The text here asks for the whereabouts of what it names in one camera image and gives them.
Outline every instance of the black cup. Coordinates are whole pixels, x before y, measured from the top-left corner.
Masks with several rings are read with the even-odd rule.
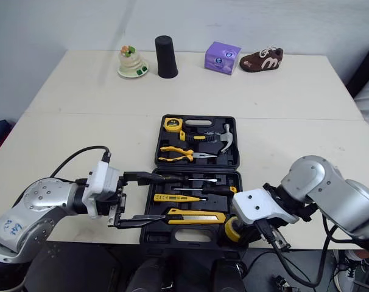
[[[172,38],[161,35],[155,38],[156,56],[158,58],[158,74],[162,78],[174,78],[178,75]]]

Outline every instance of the white shoelace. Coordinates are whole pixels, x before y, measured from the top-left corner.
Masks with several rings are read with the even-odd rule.
[[[265,56],[267,56],[267,54],[269,53],[270,50],[276,50],[276,47],[269,46],[269,47],[265,48],[264,50],[261,50],[259,52],[259,56],[261,58],[264,58]]]

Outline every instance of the hammer head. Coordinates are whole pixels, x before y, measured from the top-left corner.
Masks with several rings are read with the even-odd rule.
[[[232,142],[233,142],[233,134],[229,132],[230,130],[229,124],[226,123],[223,127],[225,129],[225,133],[220,135],[220,141],[224,141],[227,144],[225,145],[223,149],[221,149],[221,153],[225,153],[229,149],[229,147],[231,147]]]

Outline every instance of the black toolbox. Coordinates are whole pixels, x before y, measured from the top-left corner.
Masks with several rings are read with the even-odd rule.
[[[180,119],[183,123],[181,129],[186,133],[186,141],[181,141],[179,131],[170,132],[164,127],[166,122],[175,123],[175,119]],[[233,135],[232,144],[225,153],[221,153],[221,149],[226,146],[227,142],[195,141],[192,137],[206,135],[218,135],[216,133],[224,133],[225,124],[229,125],[229,131]],[[179,153],[168,151],[162,152],[161,147],[173,146],[185,150],[193,150],[194,152],[204,152],[211,155],[217,155],[215,158],[194,158],[179,161],[162,161],[163,158],[177,158],[182,156]],[[204,210],[223,212],[227,219],[234,215],[231,210],[231,200],[233,196],[202,194],[198,190],[172,190],[173,187],[200,189],[205,186],[229,185],[234,186],[237,192],[242,191],[242,182],[240,173],[236,171],[239,167],[239,150],[237,149],[236,122],[233,117],[220,116],[181,116],[176,114],[165,115],[160,125],[160,133],[155,153],[155,164],[157,168],[153,171],[159,175],[180,175],[187,178],[211,179],[217,178],[218,182],[209,181],[186,181],[172,182],[165,184],[151,184],[149,187],[148,198],[146,203],[145,214],[163,215],[170,208],[181,210]],[[206,198],[206,201],[195,202],[155,202],[153,200],[156,193],[177,194],[196,196]],[[237,249],[234,243],[224,239],[224,224],[167,224],[158,221],[153,224],[144,226],[141,230],[140,243],[151,244],[160,248],[202,248],[202,249],[220,249],[230,248]],[[197,239],[193,241],[191,233],[197,235]],[[186,234],[186,240],[182,240],[183,234]]]

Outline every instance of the toolbox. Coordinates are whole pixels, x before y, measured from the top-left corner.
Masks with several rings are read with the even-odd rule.
[[[145,214],[171,214],[172,219],[184,221],[157,221],[144,226],[141,244],[160,248],[234,247],[234,243],[224,240],[223,222],[234,215],[234,192],[242,191],[241,176],[236,171],[240,163],[236,130],[233,117],[163,116],[155,153],[157,168],[153,173],[184,179],[151,184]],[[194,224],[194,218],[206,221]]]

